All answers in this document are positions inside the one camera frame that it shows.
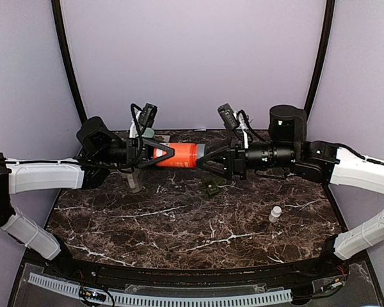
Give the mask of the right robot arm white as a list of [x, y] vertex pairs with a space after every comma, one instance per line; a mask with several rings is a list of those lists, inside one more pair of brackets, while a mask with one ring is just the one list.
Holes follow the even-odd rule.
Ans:
[[[270, 143], [245, 144], [231, 140], [226, 146], [205, 152], [196, 161], [197, 168], [230, 180], [245, 179], [249, 169], [287, 168], [305, 180], [346, 185], [384, 194], [384, 161], [359, 154], [352, 148], [325, 141], [306, 140], [307, 113], [289, 105], [269, 110]], [[328, 277], [355, 254], [384, 240], [384, 209], [368, 221], [324, 243], [314, 272]]]

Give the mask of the grey bottle cap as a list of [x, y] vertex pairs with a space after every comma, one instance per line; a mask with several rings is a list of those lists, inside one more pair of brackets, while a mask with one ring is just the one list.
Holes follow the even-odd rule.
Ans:
[[196, 166], [198, 166], [198, 160], [204, 157], [206, 154], [206, 144], [196, 145]]

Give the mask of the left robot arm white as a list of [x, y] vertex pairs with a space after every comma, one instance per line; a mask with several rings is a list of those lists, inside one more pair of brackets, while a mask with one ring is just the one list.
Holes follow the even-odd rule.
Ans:
[[62, 160], [22, 161], [0, 153], [0, 230], [33, 249], [64, 279], [77, 274], [77, 264], [61, 253], [55, 236], [38, 226], [11, 204], [11, 197], [28, 191], [94, 189], [112, 169], [130, 172], [158, 164], [175, 150], [153, 139], [137, 136], [123, 141], [110, 131], [101, 117], [86, 120], [77, 133], [82, 155]]

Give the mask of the orange pill bottle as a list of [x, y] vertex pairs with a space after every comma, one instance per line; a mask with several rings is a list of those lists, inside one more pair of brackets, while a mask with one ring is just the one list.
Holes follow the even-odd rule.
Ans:
[[156, 165], [165, 168], [196, 168], [198, 145], [193, 143], [163, 143], [164, 146], [175, 150], [173, 157], [158, 162]]

